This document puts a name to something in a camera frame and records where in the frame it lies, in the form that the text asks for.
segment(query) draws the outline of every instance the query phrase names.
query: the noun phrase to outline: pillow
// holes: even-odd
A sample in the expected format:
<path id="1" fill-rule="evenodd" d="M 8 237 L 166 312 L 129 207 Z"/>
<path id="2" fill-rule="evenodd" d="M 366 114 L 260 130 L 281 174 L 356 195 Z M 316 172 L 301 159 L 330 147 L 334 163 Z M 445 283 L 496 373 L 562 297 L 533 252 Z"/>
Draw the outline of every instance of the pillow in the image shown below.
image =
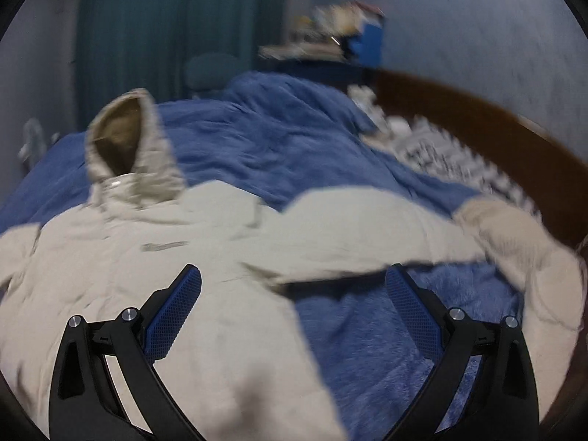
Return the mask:
<path id="1" fill-rule="evenodd" d="M 408 136 L 386 141 L 372 137 L 363 140 L 371 147 L 392 154 L 414 171 L 494 194 L 541 220 L 539 209 L 520 185 L 424 117 L 415 120 Z"/>

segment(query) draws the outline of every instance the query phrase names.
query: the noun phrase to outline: wooden bed frame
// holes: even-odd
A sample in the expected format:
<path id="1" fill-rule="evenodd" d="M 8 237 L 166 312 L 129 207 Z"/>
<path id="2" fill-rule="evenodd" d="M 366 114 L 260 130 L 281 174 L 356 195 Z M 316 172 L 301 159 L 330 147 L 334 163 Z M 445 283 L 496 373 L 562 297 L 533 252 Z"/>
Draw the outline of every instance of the wooden bed frame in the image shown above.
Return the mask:
<path id="1" fill-rule="evenodd" d="M 429 80 L 376 70 L 369 78 L 386 114 L 419 114 L 494 162 L 533 198 L 555 239 L 576 248 L 588 234 L 588 166 L 538 126 L 478 97 Z M 588 311 L 566 380 L 540 439 L 588 439 Z"/>

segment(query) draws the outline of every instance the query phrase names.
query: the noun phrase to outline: blue gripper pad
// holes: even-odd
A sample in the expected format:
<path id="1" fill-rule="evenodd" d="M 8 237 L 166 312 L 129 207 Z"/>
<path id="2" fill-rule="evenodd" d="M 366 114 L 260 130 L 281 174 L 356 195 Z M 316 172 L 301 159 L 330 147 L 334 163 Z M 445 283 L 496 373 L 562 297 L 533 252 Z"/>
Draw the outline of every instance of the blue gripper pad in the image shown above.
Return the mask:
<path id="1" fill-rule="evenodd" d="M 437 364 L 443 356 L 441 328 L 419 298 L 416 283 L 404 271 L 386 271 L 386 291 L 410 337 L 425 358 Z"/>
<path id="2" fill-rule="evenodd" d="M 167 356 L 200 295 L 202 277 L 196 267 L 186 268 L 180 277 L 174 281 L 172 293 L 145 330 L 143 353 L 151 364 Z"/>

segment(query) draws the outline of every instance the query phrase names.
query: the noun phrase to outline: metal screw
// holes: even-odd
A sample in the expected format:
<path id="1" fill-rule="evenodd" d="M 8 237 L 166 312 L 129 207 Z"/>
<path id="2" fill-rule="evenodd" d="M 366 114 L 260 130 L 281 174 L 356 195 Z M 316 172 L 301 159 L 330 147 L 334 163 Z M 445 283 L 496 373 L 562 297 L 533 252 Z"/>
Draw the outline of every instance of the metal screw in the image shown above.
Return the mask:
<path id="1" fill-rule="evenodd" d="M 68 321 L 68 325 L 71 328 L 76 328 L 82 322 L 82 317 L 80 315 L 74 315 Z"/>
<path id="2" fill-rule="evenodd" d="M 508 316 L 505 318 L 505 323 L 506 323 L 506 326 L 510 327 L 510 328 L 517 328 L 519 326 L 517 319 L 515 317 L 511 317 L 511 316 Z"/>
<path id="3" fill-rule="evenodd" d="M 137 311 L 134 308 L 127 308 L 124 312 L 122 312 L 122 319 L 126 322 L 134 320 L 136 316 Z"/>
<path id="4" fill-rule="evenodd" d="M 463 320 L 466 313 L 461 308 L 452 308 L 449 310 L 449 316 L 454 320 Z"/>

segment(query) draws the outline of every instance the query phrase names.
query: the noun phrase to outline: blue wall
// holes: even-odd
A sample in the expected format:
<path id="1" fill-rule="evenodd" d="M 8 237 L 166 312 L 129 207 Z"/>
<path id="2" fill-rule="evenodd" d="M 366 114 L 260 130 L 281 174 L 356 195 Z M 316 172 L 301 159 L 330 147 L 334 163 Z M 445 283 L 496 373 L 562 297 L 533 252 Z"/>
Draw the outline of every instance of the blue wall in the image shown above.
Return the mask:
<path id="1" fill-rule="evenodd" d="M 563 0 L 365 1 L 387 16 L 383 66 L 494 101 L 588 160 L 588 39 Z"/>

